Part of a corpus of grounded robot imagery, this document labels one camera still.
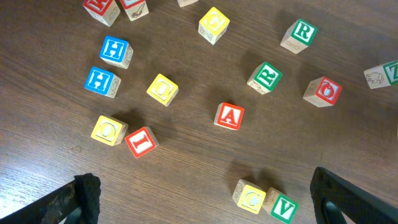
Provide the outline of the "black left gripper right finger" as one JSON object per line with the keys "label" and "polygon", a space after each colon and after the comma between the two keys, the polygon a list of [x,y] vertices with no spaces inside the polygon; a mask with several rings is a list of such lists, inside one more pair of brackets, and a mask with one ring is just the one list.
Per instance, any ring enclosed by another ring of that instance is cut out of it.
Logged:
{"label": "black left gripper right finger", "polygon": [[317,167],[310,183],[317,223],[397,223],[397,209],[324,167]]}

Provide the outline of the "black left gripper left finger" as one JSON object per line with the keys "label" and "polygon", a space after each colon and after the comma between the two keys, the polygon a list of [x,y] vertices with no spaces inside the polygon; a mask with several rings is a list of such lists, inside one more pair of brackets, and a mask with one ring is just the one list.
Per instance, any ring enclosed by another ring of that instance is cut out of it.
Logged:
{"label": "black left gripper left finger", "polygon": [[100,178],[91,173],[76,175],[63,187],[2,218],[1,223],[97,224],[100,186]]}

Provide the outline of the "green V letter block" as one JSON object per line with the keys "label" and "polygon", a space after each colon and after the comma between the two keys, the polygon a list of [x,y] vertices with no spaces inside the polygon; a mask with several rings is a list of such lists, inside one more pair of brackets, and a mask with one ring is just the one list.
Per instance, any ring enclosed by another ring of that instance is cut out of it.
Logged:
{"label": "green V letter block", "polygon": [[299,205],[279,190],[270,187],[262,207],[270,216],[282,223],[291,224]]}

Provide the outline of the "yellow C letter block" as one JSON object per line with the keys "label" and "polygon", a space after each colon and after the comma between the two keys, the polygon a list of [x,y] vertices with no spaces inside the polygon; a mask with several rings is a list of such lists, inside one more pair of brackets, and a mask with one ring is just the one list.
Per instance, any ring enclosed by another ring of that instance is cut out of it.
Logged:
{"label": "yellow C letter block", "polygon": [[239,179],[232,194],[235,204],[251,213],[258,214],[262,208],[266,192],[256,184]]}

